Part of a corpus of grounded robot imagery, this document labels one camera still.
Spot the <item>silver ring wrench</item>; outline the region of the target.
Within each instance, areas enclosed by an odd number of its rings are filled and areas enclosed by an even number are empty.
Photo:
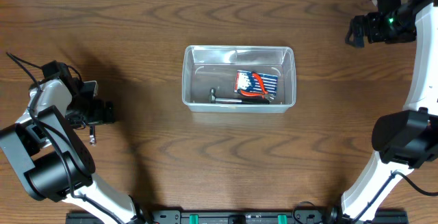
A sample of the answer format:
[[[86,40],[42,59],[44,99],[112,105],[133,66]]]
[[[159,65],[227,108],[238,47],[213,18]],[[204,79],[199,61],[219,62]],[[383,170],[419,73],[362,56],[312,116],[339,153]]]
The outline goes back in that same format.
[[[96,145],[96,134],[95,134],[95,126],[90,126],[90,145],[95,146]]]

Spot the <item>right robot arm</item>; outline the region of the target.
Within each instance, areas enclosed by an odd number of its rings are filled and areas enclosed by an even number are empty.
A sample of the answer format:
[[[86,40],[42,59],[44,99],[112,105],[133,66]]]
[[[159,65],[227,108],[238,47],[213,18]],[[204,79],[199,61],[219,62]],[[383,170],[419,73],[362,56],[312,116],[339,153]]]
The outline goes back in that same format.
[[[354,48],[415,42],[411,87],[402,111],[375,123],[372,156],[327,223],[407,223],[405,212],[378,209],[402,179],[422,195],[437,196],[408,177],[437,159],[437,0],[371,1],[377,11],[352,18],[345,42]]]

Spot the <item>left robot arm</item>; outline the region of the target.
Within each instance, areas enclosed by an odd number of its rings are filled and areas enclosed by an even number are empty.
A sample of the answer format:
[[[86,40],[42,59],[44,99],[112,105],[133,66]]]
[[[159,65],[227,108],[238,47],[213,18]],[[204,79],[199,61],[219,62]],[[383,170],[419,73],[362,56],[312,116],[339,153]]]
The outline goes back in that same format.
[[[76,205],[103,223],[150,223],[130,195],[99,177],[76,133],[88,128],[95,144],[95,127],[115,121],[112,102],[97,99],[97,82],[73,77],[65,63],[52,61],[40,70],[44,78],[31,85],[26,111],[1,130],[1,150],[27,194]]]

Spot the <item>black handled claw hammer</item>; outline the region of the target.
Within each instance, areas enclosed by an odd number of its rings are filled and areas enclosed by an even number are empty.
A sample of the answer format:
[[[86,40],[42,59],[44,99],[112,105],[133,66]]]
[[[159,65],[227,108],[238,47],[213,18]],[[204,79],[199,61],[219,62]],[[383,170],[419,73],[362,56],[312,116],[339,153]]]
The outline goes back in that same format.
[[[243,90],[237,91],[239,94],[243,96],[240,99],[232,99],[232,98],[221,98],[216,96],[216,89],[211,88],[209,91],[209,102],[210,103],[219,103],[219,104],[266,104],[270,103],[270,100],[273,99],[273,96],[269,93],[262,94],[256,92],[246,92]]]

